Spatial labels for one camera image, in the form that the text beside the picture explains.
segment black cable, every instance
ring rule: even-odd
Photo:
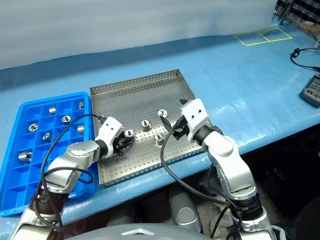
[[[208,200],[217,204],[221,204],[221,205],[227,205],[229,206],[231,204],[231,202],[224,202],[218,199],[213,198],[212,196],[208,196],[196,189],[194,189],[193,187],[191,187],[190,185],[188,185],[187,183],[185,183],[184,181],[182,181],[179,177],[177,177],[172,171],[171,169],[168,167],[168,165],[165,162],[164,159],[164,150],[165,150],[165,146],[167,144],[167,141],[169,139],[169,137],[171,136],[171,134],[174,132],[175,127],[173,127],[169,133],[167,134],[167,136],[164,139],[164,142],[162,144],[161,147],[161,151],[160,151],[160,159],[161,159],[161,163],[164,167],[164,169],[171,175],[171,177],[173,177],[180,185],[182,185],[185,189],[187,189],[189,192],[193,193],[194,195],[198,196],[199,198],[202,198],[204,200]]]
[[[77,117],[75,120],[73,120],[68,126],[65,127],[65,129],[57,136],[57,138],[54,140],[54,142],[52,143],[52,145],[50,146],[48,152],[46,153],[45,157],[44,157],[44,160],[42,162],[42,165],[41,165],[41,170],[40,170],[40,173],[41,173],[41,180],[39,181],[39,184],[36,188],[36,192],[35,192],[35,195],[34,195],[34,201],[35,201],[35,204],[34,204],[34,212],[36,214],[36,216],[39,218],[39,220],[41,222],[43,222],[45,225],[47,225],[49,228],[51,229],[54,229],[56,231],[58,231],[58,237],[61,239],[63,238],[63,223],[62,223],[62,220],[61,220],[61,216],[56,208],[56,206],[54,206],[54,204],[50,201],[51,199],[51,194],[49,192],[49,189],[48,189],[48,186],[47,186],[47,181],[46,181],[46,178],[45,176],[50,174],[50,173],[53,173],[53,172],[56,172],[56,171],[61,171],[61,170],[74,170],[74,171],[79,171],[79,172],[82,172],[82,173],[86,173],[88,174],[90,177],[91,177],[91,180],[89,182],[86,182],[84,180],[82,180],[82,182],[85,182],[85,183],[90,183],[93,181],[93,175],[86,171],[86,170],[83,170],[83,169],[80,169],[80,168],[73,168],[73,167],[57,167],[57,168],[53,168],[53,169],[50,169],[48,170],[46,173],[45,173],[45,165],[46,165],[46,162],[49,158],[49,155],[51,154],[51,151],[53,150],[54,146],[57,144],[57,142],[59,141],[59,139],[63,136],[63,134],[74,124],[76,123],[79,119],[82,119],[84,117],[89,117],[89,116],[92,116],[92,117],[95,117],[95,118],[98,118],[100,120],[100,122],[102,121],[105,121],[105,118],[103,116],[98,116],[96,114],[84,114],[84,115],[81,115],[79,117]],[[39,202],[38,202],[38,195],[41,193],[41,186],[43,186],[43,190],[44,190],[44,194],[45,196],[49,199],[49,204],[52,208],[52,211],[54,212],[54,215],[58,221],[58,224],[59,226],[56,226],[56,225],[53,225],[51,222],[45,220],[39,213]]]
[[[206,176],[206,182],[208,184],[208,187],[211,185],[210,184],[210,177],[211,177],[211,172],[212,172],[212,168],[214,167],[213,164],[211,164],[210,168],[209,168],[209,171],[208,171],[208,175]]]
[[[241,225],[242,225],[242,214],[241,212],[238,213],[238,223],[235,227],[234,230],[232,230],[225,238],[225,240],[229,240],[231,238],[231,236],[233,236],[233,238],[235,238],[235,234],[237,234],[240,231]]]
[[[300,63],[297,63],[296,61],[294,61],[294,59],[300,55],[300,52],[306,51],[306,50],[320,50],[320,48],[313,48],[313,47],[302,48],[302,49],[296,48],[296,49],[294,49],[293,53],[291,53],[291,55],[290,55],[290,61],[299,67],[314,70],[316,72],[320,72],[320,66],[307,66],[307,65],[303,65],[303,64],[300,64]]]
[[[211,235],[210,235],[210,238],[211,238],[211,239],[214,239],[214,236],[215,236],[216,230],[217,230],[217,228],[218,228],[218,225],[219,225],[221,219],[223,218],[223,216],[225,215],[227,209],[228,209],[228,207],[225,206],[224,209],[222,210],[222,212],[220,213],[218,219],[216,220],[215,225],[214,225],[214,228],[213,228],[213,230],[212,230],[212,232],[211,232]]]

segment metal nut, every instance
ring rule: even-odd
[[[158,111],[158,117],[160,118],[160,116],[166,118],[168,116],[168,112],[165,109],[160,109]]]
[[[51,137],[51,132],[47,132],[47,133],[45,133],[43,135],[42,140],[49,142],[50,141],[50,137]]]
[[[30,162],[31,158],[32,158],[32,151],[23,151],[18,155],[18,159],[20,162],[27,162],[27,161]]]
[[[79,103],[78,103],[78,109],[79,110],[82,110],[82,109],[84,109],[85,108],[85,103],[83,102],[83,101],[80,101]]]
[[[148,132],[151,129],[151,125],[150,125],[150,122],[148,120],[143,120],[141,122],[141,126],[142,126],[143,131],[145,131],[145,132]]]
[[[30,133],[33,133],[35,131],[38,130],[38,123],[32,123],[29,127],[28,127],[28,131]]]
[[[50,114],[56,114],[56,112],[57,112],[56,106],[51,106],[51,107],[49,107],[49,113],[50,113]]]
[[[85,132],[85,125],[79,125],[76,127],[76,130],[79,134],[83,134]]]
[[[135,132],[132,129],[128,129],[124,131],[124,136],[126,138],[134,138],[135,137]]]
[[[69,123],[70,120],[71,120],[71,117],[69,115],[65,115],[61,118],[61,122],[65,123],[65,124]]]
[[[154,140],[157,145],[162,145],[165,141],[165,137],[162,133],[157,133],[154,135]]]

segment metal socket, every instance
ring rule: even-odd
[[[160,118],[160,116],[166,118],[168,116],[168,112],[165,109],[160,109],[158,111],[158,117]]]
[[[85,132],[85,125],[79,125],[76,127],[76,130],[78,131],[79,134],[84,134]]]
[[[49,107],[49,113],[50,113],[50,114],[56,114],[56,112],[57,112],[56,106],[51,106],[51,107]]]
[[[132,129],[128,129],[124,131],[124,136],[126,138],[134,138],[135,137],[135,132]]]
[[[20,162],[30,162],[32,158],[32,151],[23,151],[19,153],[18,159]]]
[[[141,122],[141,126],[142,126],[143,131],[145,131],[145,132],[148,132],[151,129],[151,125],[150,125],[150,122],[148,120],[143,120]]]
[[[162,145],[164,144],[165,137],[162,133],[157,133],[156,135],[154,135],[154,140],[157,145]]]
[[[32,123],[29,127],[28,127],[28,131],[30,133],[33,133],[35,131],[38,130],[38,123]]]
[[[70,120],[71,120],[71,117],[69,115],[65,115],[61,118],[61,122],[65,123],[65,124],[69,123]]]
[[[51,132],[45,133],[45,134],[43,135],[43,137],[42,137],[42,140],[43,140],[43,141],[46,141],[46,142],[49,142],[50,139],[51,139]]]
[[[83,102],[83,101],[80,101],[79,103],[78,103],[78,109],[79,110],[82,110],[82,109],[84,109],[85,108],[85,103]]]

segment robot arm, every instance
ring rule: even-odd
[[[52,161],[48,170],[59,167],[85,170],[102,156],[108,158],[113,153],[120,154],[120,149],[131,143],[132,139],[124,137],[122,124],[115,118],[108,117],[100,127],[95,140],[71,144],[63,155]],[[64,203],[74,189],[80,175],[81,172],[76,170],[59,170],[45,177],[50,197],[54,199],[55,207],[60,215],[63,212]],[[56,215],[46,197],[42,186],[41,193],[36,196],[37,202],[32,200],[31,204],[24,210],[18,226],[10,237],[11,240],[28,239],[28,237],[39,240],[55,238],[55,232],[47,227],[35,212],[35,204],[37,204],[41,217],[53,225],[57,224]]]
[[[260,203],[252,173],[240,157],[236,142],[211,124],[200,99],[185,103],[181,113],[182,117],[177,121],[179,129],[173,132],[173,136],[178,140],[186,135],[190,143],[197,142],[208,154],[216,167],[224,194],[236,205],[236,210],[241,211],[241,238],[276,240],[267,212]],[[165,118],[161,120],[169,131],[170,123]],[[235,224],[239,222],[236,210],[231,209]]]

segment metal tray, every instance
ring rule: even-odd
[[[99,182],[112,185],[161,167],[160,149],[154,135],[167,130],[158,118],[158,111],[165,109],[167,119],[173,124],[181,116],[179,99],[191,100],[195,96],[178,69],[154,75],[90,88],[92,111],[97,115],[112,116],[125,129],[135,133],[134,143],[123,151],[98,162]],[[141,122],[148,120],[151,130],[142,130]],[[95,121],[95,135],[100,124]],[[167,163],[181,160],[201,152],[196,143],[189,143],[184,136],[179,141],[171,137],[165,146]]]

